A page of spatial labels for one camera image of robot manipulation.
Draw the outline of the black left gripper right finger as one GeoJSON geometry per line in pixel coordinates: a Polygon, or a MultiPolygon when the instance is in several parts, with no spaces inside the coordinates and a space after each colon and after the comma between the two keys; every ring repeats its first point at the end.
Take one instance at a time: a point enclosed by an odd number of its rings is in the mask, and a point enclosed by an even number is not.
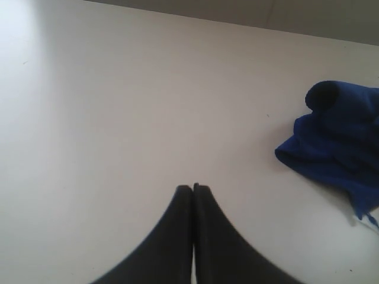
{"type": "Polygon", "coordinates": [[[280,271],[237,232],[208,186],[194,185],[193,206],[198,283],[280,283],[280,271]]]}

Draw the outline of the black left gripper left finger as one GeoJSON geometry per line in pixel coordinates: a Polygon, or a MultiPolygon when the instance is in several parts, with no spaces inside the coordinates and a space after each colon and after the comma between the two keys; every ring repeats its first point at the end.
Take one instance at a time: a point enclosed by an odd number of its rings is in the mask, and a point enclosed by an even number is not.
{"type": "Polygon", "coordinates": [[[192,256],[192,189],[180,185],[149,235],[94,282],[191,283],[192,256]]]}

